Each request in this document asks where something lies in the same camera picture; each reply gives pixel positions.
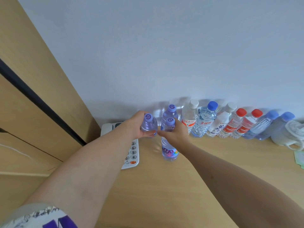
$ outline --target red bottle cap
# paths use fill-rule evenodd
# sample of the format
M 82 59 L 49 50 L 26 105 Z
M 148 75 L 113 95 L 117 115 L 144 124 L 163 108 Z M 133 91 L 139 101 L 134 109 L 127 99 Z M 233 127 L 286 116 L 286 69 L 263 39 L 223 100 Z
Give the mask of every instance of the red bottle cap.
M 254 110 L 251 112 L 251 114 L 252 114 L 254 117 L 256 117 L 256 118 L 259 118 L 260 116 L 263 115 L 263 112 L 260 111 L 259 109 L 254 109 Z
M 247 111 L 243 108 L 239 108 L 237 111 L 236 111 L 237 115 L 240 116 L 240 117 L 243 117 L 247 114 Z

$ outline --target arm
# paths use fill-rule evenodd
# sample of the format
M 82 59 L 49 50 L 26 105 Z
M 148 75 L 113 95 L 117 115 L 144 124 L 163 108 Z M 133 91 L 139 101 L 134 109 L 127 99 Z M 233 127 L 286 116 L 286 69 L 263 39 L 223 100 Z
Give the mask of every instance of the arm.
M 302 227 L 304 210 L 283 192 L 246 170 L 191 144 L 175 121 L 173 132 L 158 131 L 194 166 L 226 213 L 239 227 Z
M 31 195 L 24 204 L 49 203 L 60 208 L 78 227 L 94 227 L 131 142 L 155 131 L 140 130 L 144 111 L 82 147 Z

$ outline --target wall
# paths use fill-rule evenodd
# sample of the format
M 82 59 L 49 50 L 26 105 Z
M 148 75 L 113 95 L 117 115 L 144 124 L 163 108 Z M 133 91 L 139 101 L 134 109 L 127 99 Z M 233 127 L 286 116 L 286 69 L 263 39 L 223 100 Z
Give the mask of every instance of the wall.
M 190 97 L 304 117 L 304 0 L 19 2 L 99 125 Z

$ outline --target hand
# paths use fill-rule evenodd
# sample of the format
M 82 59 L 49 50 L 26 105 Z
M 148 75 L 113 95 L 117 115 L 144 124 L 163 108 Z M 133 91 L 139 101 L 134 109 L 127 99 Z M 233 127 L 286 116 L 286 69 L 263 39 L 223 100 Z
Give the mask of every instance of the hand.
M 165 137 L 165 139 L 167 139 L 168 142 L 176 149 L 178 149 L 180 144 L 189 141 L 187 126 L 181 123 L 178 119 L 175 119 L 175 128 L 172 132 L 158 130 L 157 133 L 159 136 Z
M 136 114 L 132 116 L 132 118 L 126 120 L 124 123 L 128 125 L 128 128 L 131 129 L 131 132 L 133 133 L 134 138 L 141 138 L 141 137 L 154 137 L 155 130 L 152 131 L 142 131 L 140 129 L 140 126 L 143 122 L 143 117 L 148 112 L 146 111 L 137 111 Z

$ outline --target light blue bottle cap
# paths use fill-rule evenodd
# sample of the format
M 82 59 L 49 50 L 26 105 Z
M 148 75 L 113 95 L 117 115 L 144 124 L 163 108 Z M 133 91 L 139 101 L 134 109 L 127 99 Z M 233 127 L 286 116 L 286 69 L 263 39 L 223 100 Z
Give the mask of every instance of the light blue bottle cap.
M 279 114 L 275 110 L 271 110 L 266 114 L 266 118 L 269 118 L 271 120 L 275 120 L 278 116 L 279 116 Z
M 174 118 L 168 118 L 166 120 L 166 125 L 167 126 L 174 126 L 175 125 L 175 119 Z
M 208 110 L 210 111 L 215 111 L 217 107 L 218 104 L 215 101 L 210 101 L 207 106 Z
M 143 118 L 145 122 L 152 122 L 153 116 L 152 114 L 145 114 L 145 117 Z
M 176 106 L 173 104 L 168 105 L 168 111 L 173 113 L 176 111 Z
M 288 122 L 288 121 L 294 119 L 294 118 L 295 118 L 295 115 L 294 115 L 293 113 L 287 111 L 287 112 L 285 112 L 285 113 L 283 113 L 283 114 L 281 115 L 281 118 L 282 118 L 284 121 Z

